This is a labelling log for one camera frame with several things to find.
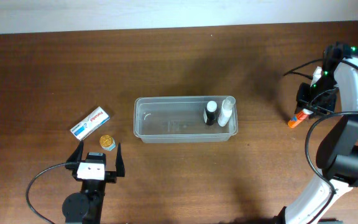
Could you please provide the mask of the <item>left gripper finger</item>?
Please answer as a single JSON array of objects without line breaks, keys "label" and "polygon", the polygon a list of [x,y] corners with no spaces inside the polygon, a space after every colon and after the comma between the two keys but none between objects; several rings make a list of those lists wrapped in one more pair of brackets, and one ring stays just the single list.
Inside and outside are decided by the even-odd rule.
[{"label": "left gripper finger", "polygon": [[80,141],[77,148],[74,150],[74,152],[71,154],[71,156],[67,159],[67,162],[80,162],[82,159],[82,154],[83,154],[83,146],[84,146],[84,142]]},{"label": "left gripper finger", "polygon": [[116,154],[116,172],[117,173],[125,173],[125,165],[122,158],[121,144],[118,144],[117,154]]}]

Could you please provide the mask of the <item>orange tube white cap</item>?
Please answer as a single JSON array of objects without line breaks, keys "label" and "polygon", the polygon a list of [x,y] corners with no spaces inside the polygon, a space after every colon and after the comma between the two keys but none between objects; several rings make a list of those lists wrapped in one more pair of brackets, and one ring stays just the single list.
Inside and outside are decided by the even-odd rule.
[{"label": "orange tube white cap", "polygon": [[287,123],[289,128],[295,128],[298,126],[302,121],[304,121],[306,118],[309,117],[309,115],[313,114],[312,111],[308,109],[302,109],[299,112],[297,112],[294,117],[292,117],[291,120]]}]

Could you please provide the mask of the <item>white Panadol box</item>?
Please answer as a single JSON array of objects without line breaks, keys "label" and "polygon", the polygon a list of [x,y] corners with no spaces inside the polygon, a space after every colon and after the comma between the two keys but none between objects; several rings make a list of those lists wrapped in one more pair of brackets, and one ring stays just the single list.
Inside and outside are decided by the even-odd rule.
[{"label": "white Panadol box", "polygon": [[82,121],[74,125],[74,127],[70,129],[70,132],[77,140],[82,141],[109,119],[110,116],[107,112],[99,106]]}]

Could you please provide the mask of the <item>white spray bottle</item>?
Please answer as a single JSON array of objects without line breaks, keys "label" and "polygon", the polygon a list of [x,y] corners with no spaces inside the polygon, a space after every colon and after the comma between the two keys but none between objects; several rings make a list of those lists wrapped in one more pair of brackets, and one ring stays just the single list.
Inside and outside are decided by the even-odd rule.
[{"label": "white spray bottle", "polygon": [[224,127],[229,121],[235,104],[236,99],[233,96],[228,96],[225,100],[223,100],[218,116],[218,124],[220,127]]}]

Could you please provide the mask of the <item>dark bottle white cap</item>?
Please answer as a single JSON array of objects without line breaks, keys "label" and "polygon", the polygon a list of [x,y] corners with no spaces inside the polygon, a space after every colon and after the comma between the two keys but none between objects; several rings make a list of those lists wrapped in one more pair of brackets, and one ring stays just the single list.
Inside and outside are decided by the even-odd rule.
[{"label": "dark bottle white cap", "polygon": [[216,121],[216,112],[218,105],[215,101],[209,101],[204,108],[203,118],[204,122],[208,126],[212,126]]}]

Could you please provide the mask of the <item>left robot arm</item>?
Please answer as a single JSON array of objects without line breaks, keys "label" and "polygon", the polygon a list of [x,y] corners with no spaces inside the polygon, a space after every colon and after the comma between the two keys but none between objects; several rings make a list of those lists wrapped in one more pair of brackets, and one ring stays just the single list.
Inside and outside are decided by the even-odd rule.
[{"label": "left robot arm", "polygon": [[81,190],[69,195],[62,205],[65,223],[100,223],[106,184],[115,184],[125,176],[121,146],[117,147],[116,169],[106,170],[106,155],[89,152],[82,159],[84,142],[81,141],[67,159],[65,168],[72,171],[75,180],[81,182]]}]

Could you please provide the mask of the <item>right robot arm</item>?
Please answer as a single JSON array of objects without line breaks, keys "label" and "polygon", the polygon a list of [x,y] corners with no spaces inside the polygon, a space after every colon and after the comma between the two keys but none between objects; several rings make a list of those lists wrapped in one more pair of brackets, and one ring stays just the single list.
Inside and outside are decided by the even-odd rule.
[{"label": "right robot arm", "polygon": [[274,223],[324,223],[323,215],[358,187],[358,47],[335,42],[296,96],[293,128],[315,118],[305,139],[306,160],[314,176],[301,195],[283,207]]}]

